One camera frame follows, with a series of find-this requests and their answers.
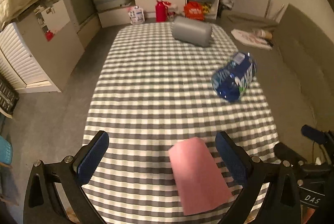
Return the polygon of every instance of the red thermos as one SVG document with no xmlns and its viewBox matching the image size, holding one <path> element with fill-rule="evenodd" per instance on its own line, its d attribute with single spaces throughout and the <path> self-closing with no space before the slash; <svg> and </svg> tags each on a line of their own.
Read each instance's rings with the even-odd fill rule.
<svg viewBox="0 0 334 224">
<path fill-rule="evenodd" d="M 157 0 L 157 5 L 155 6 L 155 16 L 157 22 L 164 22 L 167 19 L 168 7 L 163 1 Z"/>
</svg>

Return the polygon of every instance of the crushed water bottle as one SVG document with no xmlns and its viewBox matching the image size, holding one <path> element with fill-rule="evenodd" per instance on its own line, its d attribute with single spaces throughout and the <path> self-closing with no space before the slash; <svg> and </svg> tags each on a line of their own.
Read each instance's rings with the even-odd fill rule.
<svg viewBox="0 0 334 224">
<path fill-rule="evenodd" d="M 256 69 L 256 63 L 249 53 L 237 52 L 225 67 L 212 75 L 212 87 L 219 97 L 235 102 L 246 91 Z"/>
</svg>

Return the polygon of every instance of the gray plastic container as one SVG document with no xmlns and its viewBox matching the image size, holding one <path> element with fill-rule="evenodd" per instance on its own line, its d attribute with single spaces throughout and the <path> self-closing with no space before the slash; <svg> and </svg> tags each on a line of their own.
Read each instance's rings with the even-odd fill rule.
<svg viewBox="0 0 334 224">
<path fill-rule="evenodd" d="M 195 46 L 208 47 L 210 45 L 212 26 L 198 20 L 176 17 L 172 35 L 176 40 L 191 43 Z"/>
</svg>

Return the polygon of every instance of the orange shopping bag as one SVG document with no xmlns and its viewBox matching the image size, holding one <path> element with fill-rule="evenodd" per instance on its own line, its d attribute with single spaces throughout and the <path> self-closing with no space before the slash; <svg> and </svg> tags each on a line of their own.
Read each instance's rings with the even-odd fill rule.
<svg viewBox="0 0 334 224">
<path fill-rule="evenodd" d="M 204 15 L 202 12 L 202 6 L 198 2 L 190 1 L 184 7 L 184 14 L 187 18 L 204 20 Z"/>
</svg>

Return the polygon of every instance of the gingham tablecloth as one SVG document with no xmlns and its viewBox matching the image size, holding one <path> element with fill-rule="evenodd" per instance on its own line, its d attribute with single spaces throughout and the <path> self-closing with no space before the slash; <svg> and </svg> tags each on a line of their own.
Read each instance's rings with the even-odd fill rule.
<svg viewBox="0 0 334 224">
<path fill-rule="evenodd" d="M 201 48 L 174 40 L 172 26 L 119 31 L 96 84 L 83 144 L 99 130 L 109 133 L 110 143 L 83 188 L 107 223 L 217 223 L 241 188 L 215 148 L 219 131 L 249 155 L 275 160 L 276 126 L 256 78 L 237 103 L 212 89 L 212 73 L 237 51 L 225 31 L 213 25 L 211 46 Z M 184 216 L 168 149 L 194 136 L 206 142 L 234 197 L 213 211 Z M 267 187 L 254 208 L 261 206 Z"/>
</svg>

